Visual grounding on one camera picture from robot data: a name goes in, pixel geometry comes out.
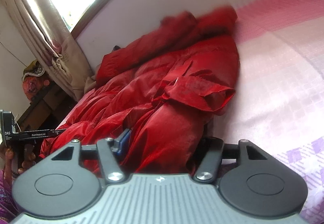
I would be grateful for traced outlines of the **person's left hand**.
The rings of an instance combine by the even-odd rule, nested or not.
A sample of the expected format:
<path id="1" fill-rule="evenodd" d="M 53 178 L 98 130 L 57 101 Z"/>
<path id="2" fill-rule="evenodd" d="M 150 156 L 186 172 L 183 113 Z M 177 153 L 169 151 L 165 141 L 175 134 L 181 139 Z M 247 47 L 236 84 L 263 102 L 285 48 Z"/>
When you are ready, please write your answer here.
<path id="1" fill-rule="evenodd" d="M 21 175 L 36 163 L 36 155 L 33 151 L 27 152 L 27 155 L 22 155 L 22 158 L 23 160 L 19 161 L 15 151 L 1 143 L 1 187 L 11 187 L 15 174 Z"/>

